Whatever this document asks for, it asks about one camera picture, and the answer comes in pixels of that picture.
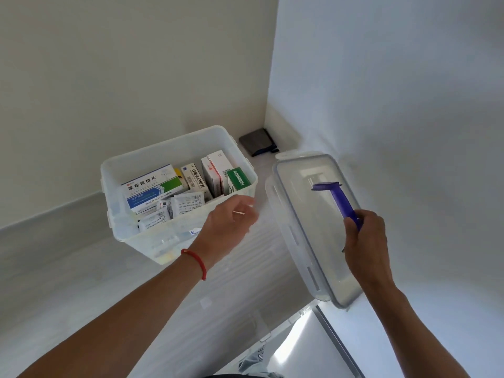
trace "clear plastic lid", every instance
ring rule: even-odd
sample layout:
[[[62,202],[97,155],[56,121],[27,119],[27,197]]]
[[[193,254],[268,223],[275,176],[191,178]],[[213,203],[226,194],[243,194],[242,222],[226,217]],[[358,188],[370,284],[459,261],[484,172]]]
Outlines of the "clear plastic lid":
[[[352,208],[360,208],[336,161],[325,154],[279,161],[266,181],[266,192],[309,292],[346,308],[362,290],[342,252],[346,238],[343,216],[331,191],[312,191],[313,184],[335,181]]]

